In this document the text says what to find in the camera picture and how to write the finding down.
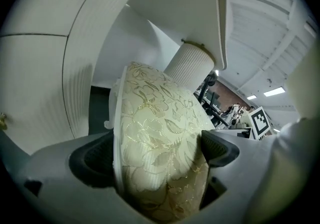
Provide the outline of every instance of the fluorescent light panel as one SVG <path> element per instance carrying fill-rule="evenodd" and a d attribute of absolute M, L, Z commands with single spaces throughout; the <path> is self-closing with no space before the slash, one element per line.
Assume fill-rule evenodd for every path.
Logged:
<path fill-rule="evenodd" d="M 256 99 L 256 98 L 257 98 L 256 95 L 252 95 L 252 96 L 248 97 L 247 99 L 248 99 L 248 100 L 253 100 L 253 99 Z"/>
<path fill-rule="evenodd" d="M 286 91 L 282 87 L 279 87 L 277 89 L 265 92 L 264 95 L 269 97 L 269 96 L 273 96 L 273 95 L 277 95 L 277 94 L 283 94 L 285 92 Z"/>

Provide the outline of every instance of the fluted column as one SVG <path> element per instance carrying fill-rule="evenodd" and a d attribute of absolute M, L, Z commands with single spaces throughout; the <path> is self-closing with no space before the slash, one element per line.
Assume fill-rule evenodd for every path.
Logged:
<path fill-rule="evenodd" d="M 179 85 L 192 92 L 198 88 L 215 67 L 210 53 L 203 47 L 201 48 L 185 42 L 164 71 Z"/>

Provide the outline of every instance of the dark floor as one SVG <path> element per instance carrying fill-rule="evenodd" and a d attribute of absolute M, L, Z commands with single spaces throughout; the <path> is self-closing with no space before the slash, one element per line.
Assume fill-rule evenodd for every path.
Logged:
<path fill-rule="evenodd" d="M 108 131 L 104 126 L 104 122 L 109 120 L 109 93 L 110 89 L 91 87 L 89 135 Z M 7 171 L 13 176 L 30 158 L 3 131 L 0 131 L 0 157 Z"/>

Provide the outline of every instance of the floral patterned fabric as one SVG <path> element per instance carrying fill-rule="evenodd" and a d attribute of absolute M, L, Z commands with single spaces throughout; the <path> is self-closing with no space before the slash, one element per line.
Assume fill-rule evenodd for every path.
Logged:
<path fill-rule="evenodd" d="M 138 210 L 158 223 L 199 210 L 208 165 L 202 130 L 212 130 L 192 92 L 148 65 L 127 69 L 121 108 L 124 187 Z"/>

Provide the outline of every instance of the brick wall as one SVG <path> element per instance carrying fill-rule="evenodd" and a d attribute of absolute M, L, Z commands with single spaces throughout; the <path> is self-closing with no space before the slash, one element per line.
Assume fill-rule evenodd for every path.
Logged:
<path fill-rule="evenodd" d="M 220 95 L 218 101 L 221 103 L 220 110 L 223 112 L 226 111 L 228 107 L 236 103 L 240 103 L 240 108 L 246 107 L 247 110 L 250 108 L 250 106 L 245 103 L 238 95 L 233 93 L 219 81 L 217 81 L 214 86 L 209 87 L 209 90 Z"/>

